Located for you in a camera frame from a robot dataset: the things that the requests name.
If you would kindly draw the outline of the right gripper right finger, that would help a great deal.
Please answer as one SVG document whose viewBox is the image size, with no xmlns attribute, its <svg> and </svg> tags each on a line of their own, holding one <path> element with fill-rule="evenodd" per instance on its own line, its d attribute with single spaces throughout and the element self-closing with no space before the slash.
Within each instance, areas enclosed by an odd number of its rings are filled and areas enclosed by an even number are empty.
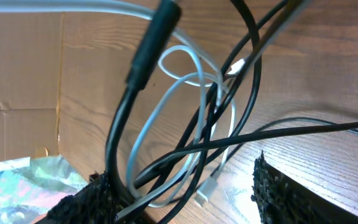
<svg viewBox="0 0 358 224">
<path fill-rule="evenodd" d="M 254 162 L 251 200 L 264 224 L 358 223 L 358 216 L 325 200 L 271 166 L 261 154 Z"/>
</svg>

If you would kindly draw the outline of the cardboard wall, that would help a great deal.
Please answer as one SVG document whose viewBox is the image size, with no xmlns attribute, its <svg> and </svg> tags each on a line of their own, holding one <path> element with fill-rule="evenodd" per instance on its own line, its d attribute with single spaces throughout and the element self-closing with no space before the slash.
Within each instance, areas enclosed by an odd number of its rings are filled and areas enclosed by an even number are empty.
<svg viewBox="0 0 358 224">
<path fill-rule="evenodd" d="M 61 14 L 0 14 L 0 161 L 57 154 Z"/>
</svg>

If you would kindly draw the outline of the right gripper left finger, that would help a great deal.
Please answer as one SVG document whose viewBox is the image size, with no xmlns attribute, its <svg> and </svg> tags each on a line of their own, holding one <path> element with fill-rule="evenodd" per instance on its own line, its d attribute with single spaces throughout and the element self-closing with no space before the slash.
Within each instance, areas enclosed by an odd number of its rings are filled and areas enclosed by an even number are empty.
<svg viewBox="0 0 358 224">
<path fill-rule="evenodd" d="M 47 212 L 48 224 L 64 223 L 141 223 L 142 217 L 118 218 L 124 202 L 111 189 L 105 173 L 90 175 L 91 182 L 74 195 L 62 198 Z"/>
</svg>

